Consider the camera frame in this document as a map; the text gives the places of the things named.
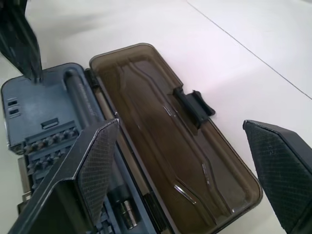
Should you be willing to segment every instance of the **molded compartment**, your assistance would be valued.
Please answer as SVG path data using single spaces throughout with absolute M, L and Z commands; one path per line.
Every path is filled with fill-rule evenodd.
M 257 179 L 213 122 L 192 124 L 173 95 L 183 84 L 152 46 L 99 55 L 90 66 L 109 104 L 104 114 L 120 118 L 127 150 L 175 232 L 216 233 L 260 202 Z

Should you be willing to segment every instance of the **open case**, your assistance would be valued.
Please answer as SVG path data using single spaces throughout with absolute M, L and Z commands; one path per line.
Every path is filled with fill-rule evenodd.
M 216 233 L 260 202 L 258 181 L 209 118 L 214 110 L 200 92 L 183 93 L 155 48 L 99 55 L 90 68 L 64 64 L 43 70 L 43 85 L 18 77 L 2 86 L 9 148 L 25 155 L 31 193 L 83 129 L 118 118 L 102 212 L 113 233 Z M 125 201 L 134 220 L 123 218 Z

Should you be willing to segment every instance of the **rectangular slot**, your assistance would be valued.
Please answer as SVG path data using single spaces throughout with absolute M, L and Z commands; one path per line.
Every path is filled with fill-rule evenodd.
M 51 120 L 48 120 L 48 121 L 45 121 L 45 122 L 41 123 L 41 128 L 42 129 L 48 129 L 48 128 L 54 127 L 54 126 L 56 126 L 58 124 L 59 124 L 59 119 L 58 118 L 53 118 Z
M 17 103 L 18 103 L 17 100 L 9 101 L 8 106 L 13 106 L 13 105 L 16 105 Z
M 19 112 L 18 109 L 14 109 L 14 110 L 12 110 L 12 111 L 9 111 L 9 114 L 10 114 L 10 115 L 14 115 L 14 114 L 16 114 L 16 113 L 18 113 L 18 112 Z

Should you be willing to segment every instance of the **white table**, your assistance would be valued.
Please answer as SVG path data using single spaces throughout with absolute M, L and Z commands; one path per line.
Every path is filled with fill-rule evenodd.
M 94 55 L 139 42 L 152 44 L 184 83 L 217 112 L 214 122 L 255 173 L 242 129 L 254 119 L 296 131 L 312 145 L 312 101 L 185 0 L 32 0 L 27 16 L 43 68 L 67 62 L 88 67 Z M 1 81 L 18 73 L 0 60 Z M 0 128 L 0 233 L 17 218 L 21 183 L 17 157 Z M 221 234 L 285 233 L 264 196 Z

